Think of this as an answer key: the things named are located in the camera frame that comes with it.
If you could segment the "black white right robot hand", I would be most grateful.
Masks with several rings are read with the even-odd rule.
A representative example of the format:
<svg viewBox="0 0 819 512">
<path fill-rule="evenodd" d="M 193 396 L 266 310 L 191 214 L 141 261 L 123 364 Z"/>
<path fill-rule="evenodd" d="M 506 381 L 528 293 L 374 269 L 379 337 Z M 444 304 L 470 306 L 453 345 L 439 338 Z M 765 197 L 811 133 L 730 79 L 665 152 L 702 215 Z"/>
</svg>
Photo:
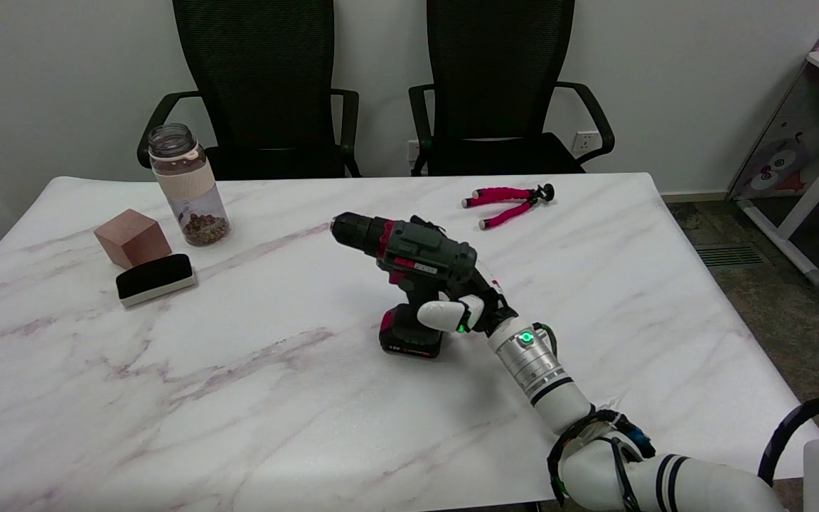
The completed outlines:
<svg viewBox="0 0 819 512">
<path fill-rule="evenodd" d="M 503 288 L 483 260 L 468 281 L 449 283 L 446 299 L 420 306 L 416 318 L 421 325 L 442 333 L 484 333 L 491 336 L 504 321 L 519 314 L 510 307 Z"/>
</svg>

